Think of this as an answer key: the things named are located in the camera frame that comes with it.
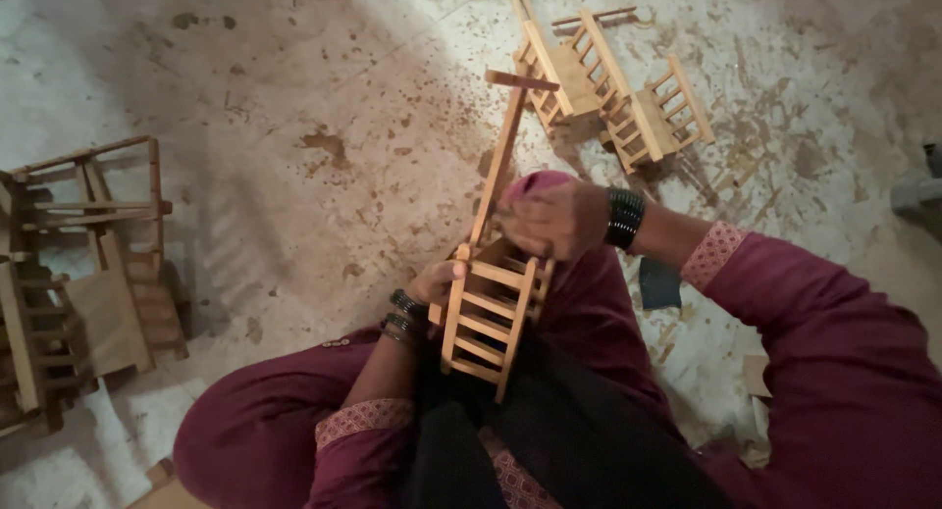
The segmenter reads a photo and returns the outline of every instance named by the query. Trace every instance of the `maroon sleeve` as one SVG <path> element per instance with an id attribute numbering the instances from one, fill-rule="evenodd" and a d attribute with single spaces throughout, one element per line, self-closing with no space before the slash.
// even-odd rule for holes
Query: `maroon sleeve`
<path id="1" fill-rule="evenodd" d="M 412 401 L 380 399 L 346 407 L 317 425 L 311 499 L 318 507 L 392 507 L 392 484 L 408 447 Z"/>
<path id="2" fill-rule="evenodd" d="M 739 505 L 939 507 L 942 380 L 912 312 L 841 266 L 722 224 L 683 274 L 755 325 L 770 358 L 769 465 L 706 465 Z"/>

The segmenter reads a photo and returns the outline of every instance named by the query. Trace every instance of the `miniature wooden chair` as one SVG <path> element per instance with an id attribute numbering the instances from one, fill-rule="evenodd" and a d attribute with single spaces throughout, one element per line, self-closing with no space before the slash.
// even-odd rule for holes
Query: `miniature wooden chair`
<path id="1" fill-rule="evenodd" d="M 526 89 L 522 86 L 539 86 L 520 79 L 507 80 L 519 86 L 511 92 L 470 238 L 454 253 L 456 259 L 467 263 L 468 271 L 464 279 L 451 284 L 442 343 L 442 372 L 464 371 L 495 383 L 498 403 L 507 390 L 525 321 L 539 319 L 555 267 L 552 259 L 542 266 L 536 257 L 524 262 L 520 250 L 506 238 L 477 247 L 479 242 L 489 239 L 491 232 L 492 201 L 503 188 L 523 114 Z M 442 313 L 440 307 L 433 305 L 430 321 L 442 324 Z"/>

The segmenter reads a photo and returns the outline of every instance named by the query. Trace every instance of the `patterned cuff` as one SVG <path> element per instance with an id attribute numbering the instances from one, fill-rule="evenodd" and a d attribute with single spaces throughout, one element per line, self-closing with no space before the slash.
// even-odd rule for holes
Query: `patterned cuff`
<path id="1" fill-rule="evenodd" d="M 748 231 L 736 226 L 724 222 L 715 223 L 709 228 L 697 249 L 693 250 L 684 268 L 680 269 L 680 276 L 703 292 L 747 235 Z"/>
<path id="2" fill-rule="evenodd" d="M 341 437 L 365 430 L 405 428 L 416 414 L 416 404 L 407 399 L 378 399 L 346 407 L 322 420 L 314 429 L 317 449 Z"/>

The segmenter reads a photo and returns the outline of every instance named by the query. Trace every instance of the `hand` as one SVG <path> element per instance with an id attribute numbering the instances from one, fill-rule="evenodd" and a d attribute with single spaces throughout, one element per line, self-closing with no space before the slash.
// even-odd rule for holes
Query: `hand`
<path id="1" fill-rule="evenodd" d="M 606 190 L 572 180 L 501 202 L 495 220 L 525 252 L 574 260 L 605 241 L 608 216 Z"/>
<path id="2" fill-rule="evenodd" d="M 406 287 L 406 295 L 417 303 L 446 305 L 451 282 L 467 274 L 467 265 L 461 261 L 442 261 L 425 267 Z"/>

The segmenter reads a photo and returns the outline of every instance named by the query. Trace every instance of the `stained floor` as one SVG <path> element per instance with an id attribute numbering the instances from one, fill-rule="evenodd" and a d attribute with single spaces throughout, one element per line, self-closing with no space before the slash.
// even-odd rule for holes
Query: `stained floor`
<path id="1" fill-rule="evenodd" d="M 940 2 L 533 0 L 547 34 L 580 6 L 637 5 L 653 26 L 604 30 L 629 81 L 668 53 L 686 67 L 717 142 L 633 186 L 865 275 L 936 333 L 936 360 L 942 245 L 889 190 L 942 125 Z M 462 238 L 507 96 L 480 77 L 511 70 L 520 40 L 510 0 L 0 0 L 0 168 L 157 136 L 195 335 L 190 359 L 84 398 L 61 433 L 0 441 L 0 506 L 124 507 L 212 382 L 378 319 Z M 549 142 L 531 113 L 514 158 L 628 184 L 583 129 Z M 145 191 L 131 170 L 108 179 Z M 88 271 L 81 249 L 46 255 Z M 639 318 L 684 434 L 755 438 L 755 330 L 682 295 Z"/>

